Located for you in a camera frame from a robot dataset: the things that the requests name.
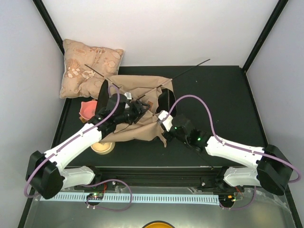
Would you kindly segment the beige pet tent fabric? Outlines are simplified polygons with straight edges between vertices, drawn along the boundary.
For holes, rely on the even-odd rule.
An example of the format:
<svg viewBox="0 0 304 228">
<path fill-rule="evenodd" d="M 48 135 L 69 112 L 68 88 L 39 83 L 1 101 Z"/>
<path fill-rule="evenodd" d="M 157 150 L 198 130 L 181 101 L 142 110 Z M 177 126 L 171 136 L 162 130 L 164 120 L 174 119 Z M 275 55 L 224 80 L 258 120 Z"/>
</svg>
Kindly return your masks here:
<svg viewBox="0 0 304 228">
<path fill-rule="evenodd" d="M 105 79 L 97 100 L 96 113 L 113 115 L 99 126 L 102 143 L 131 140 L 167 140 L 158 123 L 161 111 L 169 111 L 175 102 L 172 80 L 161 76 L 115 75 Z"/>
</svg>

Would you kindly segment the black tent pole two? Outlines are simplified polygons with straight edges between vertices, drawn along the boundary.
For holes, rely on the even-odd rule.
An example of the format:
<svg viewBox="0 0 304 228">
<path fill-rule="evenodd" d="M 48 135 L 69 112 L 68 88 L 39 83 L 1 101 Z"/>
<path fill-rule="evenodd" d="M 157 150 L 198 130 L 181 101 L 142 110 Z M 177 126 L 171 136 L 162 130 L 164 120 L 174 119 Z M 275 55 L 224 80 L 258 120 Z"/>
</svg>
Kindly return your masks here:
<svg viewBox="0 0 304 228">
<path fill-rule="evenodd" d="M 206 62 L 208 62 L 208 61 L 210 61 L 210 60 L 211 60 L 210 58 L 209 58 L 209 59 L 206 59 L 206 60 L 204 60 L 203 62 L 201 62 L 201 63 L 199 63 L 199 64 L 197 64 L 197 65 L 195 65 L 195 66 L 192 66 L 191 68 L 188 68 L 187 70 L 183 71 L 182 73 L 180 73 L 180 74 L 174 76 L 173 78 L 167 79 L 165 82 L 159 84 L 158 86 L 156 86 L 155 88 L 151 89 L 150 91 L 144 93 L 143 95 L 140 95 L 140 96 L 138 97 L 138 99 L 141 99 L 141 98 L 145 97 L 145 96 L 148 95 L 150 92 L 152 92 L 152 91 L 154 91 L 154 90 L 157 90 L 158 88 L 161 88 L 162 86 L 166 85 L 167 83 L 172 82 L 174 79 L 176 79 L 176 78 L 178 78 L 178 77 L 184 75 L 185 73 L 187 73 L 187 72 L 189 72 L 189 71 L 195 69 L 195 68 L 198 67 L 198 66 L 201 66 L 202 64 L 204 64 L 204 63 L 206 63 Z"/>
</svg>

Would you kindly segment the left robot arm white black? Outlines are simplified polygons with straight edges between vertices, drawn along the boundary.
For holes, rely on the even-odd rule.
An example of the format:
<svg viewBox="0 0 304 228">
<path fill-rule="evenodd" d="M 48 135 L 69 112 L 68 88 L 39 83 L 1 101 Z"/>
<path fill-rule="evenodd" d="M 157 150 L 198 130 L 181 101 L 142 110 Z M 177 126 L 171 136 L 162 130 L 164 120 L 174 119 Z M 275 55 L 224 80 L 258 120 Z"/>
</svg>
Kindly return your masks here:
<svg viewBox="0 0 304 228">
<path fill-rule="evenodd" d="M 31 186 L 43 198 L 50 199 L 62 189 L 87 185 L 96 190 L 102 184 L 101 176 L 87 166 L 68 169 L 67 165 L 89 148 L 116 130 L 119 124 L 135 124 L 149 110 L 150 105 L 138 99 L 130 100 L 123 94 L 98 100 L 95 115 L 74 135 L 60 145 L 41 153 L 35 151 L 29 158 L 26 186 Z"/>
</svg>

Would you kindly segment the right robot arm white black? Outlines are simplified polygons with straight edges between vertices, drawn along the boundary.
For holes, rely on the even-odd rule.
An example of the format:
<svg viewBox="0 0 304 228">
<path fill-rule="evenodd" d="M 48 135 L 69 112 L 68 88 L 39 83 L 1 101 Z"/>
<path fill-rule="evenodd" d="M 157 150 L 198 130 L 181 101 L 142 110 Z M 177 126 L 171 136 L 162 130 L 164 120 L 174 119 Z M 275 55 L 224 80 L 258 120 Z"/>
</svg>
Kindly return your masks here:
<svg viewBox="0 0 304 228">
<path fill-rule="evenodd" d="M 182 142 L 195 150 L 198 155 L 207 154 L 224 158 L 241 168 L 225 167 L 216 179 L 220 191 L 228 191 L 237 186 L 258 186 L 278 196 L 285 193 L 292 174 L 287 158 L 274 145 L 253 147 L 216 138 L 206 131 L 198 130 L 183 115 L 172 117 L 166 111 L 158 115 L 158 123 L 163 128 L 163 136 Z"/>
</svg>

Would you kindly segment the pink pet bowl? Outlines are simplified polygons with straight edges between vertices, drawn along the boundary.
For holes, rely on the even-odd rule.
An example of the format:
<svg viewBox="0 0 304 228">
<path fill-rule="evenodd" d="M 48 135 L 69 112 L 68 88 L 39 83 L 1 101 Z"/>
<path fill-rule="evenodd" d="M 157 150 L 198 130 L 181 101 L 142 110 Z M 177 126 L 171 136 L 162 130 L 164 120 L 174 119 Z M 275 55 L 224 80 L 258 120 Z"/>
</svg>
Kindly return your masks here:
<svg viewBox="0 0 304 228">
<path fill-rule="evenodd" d="M 81 102 L 79 119 L 81 120 L 82 123 L 86 123 L 95 115 L 96 106 L 97 106 L 96 100 Z"/>
</svg>

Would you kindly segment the yellow pet bowl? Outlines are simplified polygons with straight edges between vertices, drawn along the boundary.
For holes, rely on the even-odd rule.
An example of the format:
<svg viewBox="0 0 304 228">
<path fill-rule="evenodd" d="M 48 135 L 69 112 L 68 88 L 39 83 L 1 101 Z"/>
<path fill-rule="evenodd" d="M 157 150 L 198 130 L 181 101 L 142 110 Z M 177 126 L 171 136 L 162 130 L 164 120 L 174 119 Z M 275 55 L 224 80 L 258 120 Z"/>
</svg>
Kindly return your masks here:
<svg viewBox="0 0 304 228">
<path fill-rule="evenodd" d="M 115 142 L 96 142 L 91 145 L 91 149 L 100 155 L 110 153 L 115 147 Z"/>
</svg>

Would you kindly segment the beige patterned pillow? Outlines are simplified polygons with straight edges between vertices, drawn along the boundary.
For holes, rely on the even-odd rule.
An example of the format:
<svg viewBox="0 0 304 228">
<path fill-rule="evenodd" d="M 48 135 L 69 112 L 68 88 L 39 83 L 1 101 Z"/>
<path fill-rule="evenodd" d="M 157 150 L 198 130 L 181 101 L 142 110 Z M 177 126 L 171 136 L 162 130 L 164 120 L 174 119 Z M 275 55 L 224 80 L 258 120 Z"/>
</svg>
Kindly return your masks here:
<svg viewBox="0 0 304 228">
<path fill-rule="evenodd" d="M 98 98 L 105 78 L 118 74 L 124 50 L 91 47 L 70 39 L 63 41 L 65 71 L 59 97 Z"/>
</svg>

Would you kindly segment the yellow round object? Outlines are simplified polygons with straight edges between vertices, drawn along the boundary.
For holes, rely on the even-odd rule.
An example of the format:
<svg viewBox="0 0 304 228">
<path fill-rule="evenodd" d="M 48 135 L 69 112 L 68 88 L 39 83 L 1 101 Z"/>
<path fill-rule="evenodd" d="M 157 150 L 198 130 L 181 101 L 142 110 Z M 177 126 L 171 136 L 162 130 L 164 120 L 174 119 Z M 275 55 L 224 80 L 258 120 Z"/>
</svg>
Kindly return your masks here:
<svg viewBox="0 0 304 228">
<path fill-rule="evenodd" d="M 142 228 L 175 228 L 175 227 L 166 221 L 152 221 L 145 224 Z"/>
</svg>

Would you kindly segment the small electronics board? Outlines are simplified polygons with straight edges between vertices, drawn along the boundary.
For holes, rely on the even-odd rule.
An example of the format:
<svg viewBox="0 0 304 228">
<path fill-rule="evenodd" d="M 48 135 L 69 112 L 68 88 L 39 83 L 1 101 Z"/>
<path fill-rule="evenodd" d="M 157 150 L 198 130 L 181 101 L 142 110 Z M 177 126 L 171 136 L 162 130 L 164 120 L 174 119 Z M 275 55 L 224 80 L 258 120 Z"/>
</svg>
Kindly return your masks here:
<svg viewBox="0 0 304 228">
<path fill-rule="evenodd" d="M 86 197 L 87 200 L 102 200 L 104 197 L 104 194 L 102 192 L 94 192 L 89 193 Z"/>
</svg>

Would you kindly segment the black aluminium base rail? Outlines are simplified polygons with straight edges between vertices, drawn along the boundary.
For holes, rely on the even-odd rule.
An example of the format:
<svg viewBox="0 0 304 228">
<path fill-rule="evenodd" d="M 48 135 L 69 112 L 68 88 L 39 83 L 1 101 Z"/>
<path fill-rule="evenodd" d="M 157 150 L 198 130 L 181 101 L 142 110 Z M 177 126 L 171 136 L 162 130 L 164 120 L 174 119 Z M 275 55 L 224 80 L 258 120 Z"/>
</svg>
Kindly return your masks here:
<svg viewBox="0 0 304 228">
<path fill-rule="evenodd" d="M 95 177 L 90 185 L 110 179 L 107 189 L 114 188 L 113 181 L 124 181 L 130 187 L 190 187 L 207 192 L 229 192 L 235 188 L 223 181 L 227 167 L 94 167 Z"/>
</svg>

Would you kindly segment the left black frame post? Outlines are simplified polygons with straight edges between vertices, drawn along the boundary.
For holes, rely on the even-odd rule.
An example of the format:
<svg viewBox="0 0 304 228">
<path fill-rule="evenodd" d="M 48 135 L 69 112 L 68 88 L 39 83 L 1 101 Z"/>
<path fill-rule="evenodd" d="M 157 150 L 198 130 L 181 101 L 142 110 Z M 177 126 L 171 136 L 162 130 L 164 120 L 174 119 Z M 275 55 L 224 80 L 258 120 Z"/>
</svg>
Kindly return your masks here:
<svg viewBox="0 0 304 228">
<path fill-rule="evenodd" d="M 45 25 L 47 26 L 49 32 L 51 33 L 54 41 L 56 42 L 59 50 L 62 54 L 64 54 L 64 47 L 63 47 L 63 40 L 61 38 L 60 33 L 58 32 L 45 4 L 42 0 L 33 0 L 33 3 L 38 10 L 39 14 L 41 15 Z"/>
</svg>

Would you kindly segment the black frame post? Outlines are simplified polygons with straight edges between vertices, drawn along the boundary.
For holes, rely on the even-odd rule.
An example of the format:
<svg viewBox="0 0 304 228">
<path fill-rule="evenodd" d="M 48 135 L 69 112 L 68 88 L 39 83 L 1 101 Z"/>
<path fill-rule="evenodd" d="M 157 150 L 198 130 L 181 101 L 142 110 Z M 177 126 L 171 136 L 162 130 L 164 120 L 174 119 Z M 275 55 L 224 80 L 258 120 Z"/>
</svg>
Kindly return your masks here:
<svg viewBox="0 0 304 228">
<path fill-rule="evenodd" d="M 56 42 L 59 50 L 62 54 L 64 54 L 64 47 L 63 47 L 63 40 L 61 38 L 60 33 L 58 32 L 45 4 L 42 0 L 33 0 L 33 3 L 38 10 L 39 14 L 41 15 L 45 25 L 47 26 L 49 32 L 51 33 L 54 41 Z"/>
<path fill-rule="evenodd" d="M 265 26 L 263 27 L 257 41 L 255 42 L 248 58 L 246 59 L 242 67 L 244 73 L 247 73 L 248 70 L 250 69 L 261 47 L 263 46 L 264 42 L 266 41 L 268 35 L 272 31 L 274 25 L 276 24 L 277 20 L 279 19 L 281 13 L 283 12 L 288 2 L 289 0 L 279 0 L 275 5 L 272 13 L 270 14 Z"/>
</svg>

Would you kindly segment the right black frame post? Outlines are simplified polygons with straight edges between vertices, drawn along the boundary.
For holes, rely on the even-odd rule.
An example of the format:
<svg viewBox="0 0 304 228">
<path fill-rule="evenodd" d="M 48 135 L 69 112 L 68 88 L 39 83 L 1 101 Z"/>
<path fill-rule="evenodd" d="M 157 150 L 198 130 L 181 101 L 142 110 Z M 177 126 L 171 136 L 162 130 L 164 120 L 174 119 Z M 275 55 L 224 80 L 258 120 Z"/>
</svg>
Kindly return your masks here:
<svg viewBox="0 0 304 228">
<path fill-rule="evenodd" d="M 242 67 L 244 73 L 247 73 L 248 70 L 250 69 L 261 47 L 263 46 L 264 42 L 266 41 L 268 35 L 272 31 L 274 25 L 276 24 L 277 20 L 279 19 L 281 13 L 283 12 L 288 2 L 289 0 L 279 0 L 275 5 L 272 13 L 270 14 L 265 26 L 263 27 L 257 41 L 255 42 L 248 58 L 246 59 Z"/>
</svg>

